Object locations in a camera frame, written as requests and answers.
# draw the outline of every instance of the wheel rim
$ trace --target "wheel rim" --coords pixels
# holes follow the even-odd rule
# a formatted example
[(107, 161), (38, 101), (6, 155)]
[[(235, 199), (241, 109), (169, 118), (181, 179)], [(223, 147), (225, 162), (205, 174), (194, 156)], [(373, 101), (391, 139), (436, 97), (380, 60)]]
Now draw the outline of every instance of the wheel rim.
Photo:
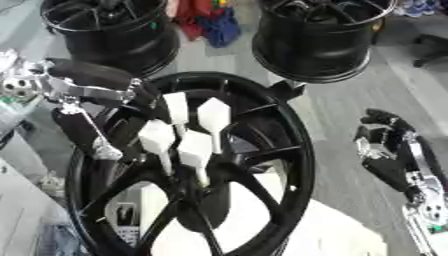
[(396, 0), (282, 0), (264, 4), (266, 11), (309, 24), (361, 25), (386, 16)]
[[(147, 161), (148, 165), (137, 165), (136, 168), (129, 168), (112, 185), (108, 186), (106, 192), (103, 191), (102, 195), (92, 196), (89, 194), (89, 190), (91, 190), (89, 187), (92, 186), (89, 182), (89, 176), (91, 175), (86, 174), (99, 173), (99, 171), (94, 170), (107, 169), (107, 164), (83, 158), (82, 154), (76, 151), (67, 177), (67, 201), (70, 217), (89, 250), (97, 255), (152, 255), (148, 251), (150, 251), (158, 234), (163, 232), (164, 227), (176, 215), (176, 205), (188, 204), (188, 207), (191, 207), (198, 213), (198, 219), (203, 221), (204, 236), (211, 248), (212, 255), (261, 256), (273, 254), (285, 242), (300, 220), (310, 200), (313, 188), (313, 149), (301, 121), (289, 106), (277, 101), (267, 89), (250, 80), (233, 75), (222, 73), (184, 73), (159, 78), (155, 81), (155, 84), (164, 93), (187, 90), (189, 100), (197, 101), (198, 103), (211, 96), (219, 97), (227, 103), (242, 104), (244, 102), (244, 106), (240, 108), (235, 107), (235, 109), (243, 110), (234, 113), (233, 120), (238, 121), (234, 122), (233, 125), (230, 125), (223, 132), (224, 138), (227, 138), (227, 140), (224, 140), (227, 143), (223, 146), (224, 152), (227, 153), (223, 156), (216, 156), (207, 168), (219, 169), (220, 171), (209, 171), (209, 174), (212, 173), (210, 174), (212, 185), (207, 190), (208, 192), (204, 192), (204, 195), (213, 193), (215, 189), (218, 189), (225, 182), (233, 181), (239, 183), (266, 205), (270, 212), (271, 220), (249, 242), (229, 253), (223, 254), (206, 220), (207, 216), (204, 217), (204, 214), (201, 213), (199, 207), (196, 208), (197, 204), (192, 202), (191, 198), (187, 198), (182, 193), (179, 193), (179, 187), (182, 187), (179, 183), (180, 179), (167, 178), (159, 170), (160, 168), (154, 165), (153, 161)], [(121, 119), (129, 114), (130, 112), (127, 112), (127, 110), (120, 110), (114, 114), (105, 112), (99, 118), (103, 120), (105, 130), (110, 131), (113, 127), (112, 124), (117, 122), (116, 118)], [(263, 146), (262, 143), (257, 143), (257, 139), (244, 138), (254, 143), (259, 151), (249, 153), (233, 152), (228, 138), (231, 135), (244, 137), (248, 134), (248, 129), (251, 131), (249, 133), (254, 133), (253, 128), (247, 128), (247, 123), (255, 122), (255, 119), (267, 120), (266, 117), (276, 119), (275, 122), (272, 121), (272, 125), (278, 121), (276, 125), (266, 129), (275, 129), (275, 134), (283, 134), (271, 140), (271, 142), (274, 141), (274, 144), (270, 146), (275, 146), (275, 148), (267, 148), (266, 144)], [(265, 128), (259, 127), (259, 129), (264, 133)], [(272, 159), (282, 159), (289, 167), (287, 186), (281, 204), (277, 204), (254, 176), (246, 171), (251, 166)], [(142, 179), (150, 180), (152, 183), (157, 184), (168, 195), (170, 203), (167, 204), (162, 214), (154, 221), (150, 227), (150, 232), (146, 233), (146, 236), (142, 239), (145, 241), (145, 238), (147, 238), (146, 242), (141, 242), (136, 248), (132, 248), (118, 238), (108, 223), (100, 219), (104, 216), (105, 205), (113, 196)]]
[(41, 15), (48, 25), (60, 31), (107, 31), (152, 19), (165, 5), (163, 0), (47, 0), (42, 5)]

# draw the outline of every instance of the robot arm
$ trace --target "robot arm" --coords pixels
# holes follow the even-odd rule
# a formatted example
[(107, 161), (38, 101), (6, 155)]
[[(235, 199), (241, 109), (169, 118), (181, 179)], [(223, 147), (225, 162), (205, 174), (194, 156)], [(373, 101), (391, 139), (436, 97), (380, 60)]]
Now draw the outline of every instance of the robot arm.
[[(408, 202), (406, 226), (421, 255), (448, 255), (447, 178), (429, 143), (397, 115), (368, 109), (355, 136), (362, 164)], [(382, 126), (368, 129), (364, 125)]]
[(109, 143), (81, 103), (128, 106), (148, 119), (170, 121), (166, 103), (155, 87), (145, 86), (142, 80), (125, 71), (94, 64), (64, 59), (31, 63), (13, 50), (0, 52), (0, 89), (1, 110), (14, 117), (0, 117), (8, 123), (0, 126), (3, 131), (0, 135), (7, 134), (23, 120), (37, 105), (34, 102), (46, 99), (58, 104), (53, 110), (55, 122), (78, 148), (94, 159), (119, 160), (123, 153)]

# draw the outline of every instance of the white block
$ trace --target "white block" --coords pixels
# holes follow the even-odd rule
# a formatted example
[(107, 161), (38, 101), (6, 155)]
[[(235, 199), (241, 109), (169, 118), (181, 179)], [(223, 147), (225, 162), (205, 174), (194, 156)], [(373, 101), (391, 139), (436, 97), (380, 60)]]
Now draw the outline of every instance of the white block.
[(211, 98), (198, 108), (198, 119), (204, 129), (213, 136), (213, 152), (220, 154), (221, 131), (230, 124), (230, 107), (222, 101)]
[(212, 155), (212, 137), (205, 133), (188, 130), (177, 150), (182, 164), (203, 168)]
[(164, 94), (163, 97), (170, 111), (172, 124), (188, 123), (188, 104), (185, 92)]
[(166, 153), (176, 140), (171, 125), (161, 120), (148, 121), (138, 132), (143, 148), (156, 155)]

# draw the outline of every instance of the blue object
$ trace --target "blue object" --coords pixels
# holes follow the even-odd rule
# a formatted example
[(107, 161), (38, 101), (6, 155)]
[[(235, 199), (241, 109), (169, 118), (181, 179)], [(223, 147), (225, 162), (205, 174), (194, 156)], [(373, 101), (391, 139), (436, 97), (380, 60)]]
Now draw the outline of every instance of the blue object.
[(425, 15), (433, 15), (436, 9), (436, 1), (435, 0), (426, 0), (426, 6), (423, 10), (423, 14)]
[(215, 47), (225, 47), (238, 38), (241, 31), (231, 7), (215, 18), (198, 17), (198, 24), (204, 29), (204, 37)]
[(414, 1), (414, 4), (405, 9), (404, 15), (412, 18), (419, 18), (422, 16), (426, 9), (426, 3), (424, 1)]

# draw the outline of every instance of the cable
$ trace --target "cable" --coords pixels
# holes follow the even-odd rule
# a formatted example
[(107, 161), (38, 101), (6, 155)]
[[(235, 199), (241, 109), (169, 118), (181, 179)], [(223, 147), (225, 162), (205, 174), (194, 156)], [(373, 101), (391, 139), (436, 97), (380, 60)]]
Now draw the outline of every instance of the cable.
[(20, 3), (13, 4), (13, 5), (10, 5), (10, 6), (8, 6), (8, 7), (3, 8), (3, 9), (0, 9), (0, 13), (5, 12), (5, 11), (7, 11), (7, 10), (11, 10), (11, 9), (13, 9), (13, 8), (16, 8), (16, 7), (19, 7), (20, 5), (24, 4), (26, 1), (27, 1), (27, 0), (22, 0), (22, 2), (20, 2)]

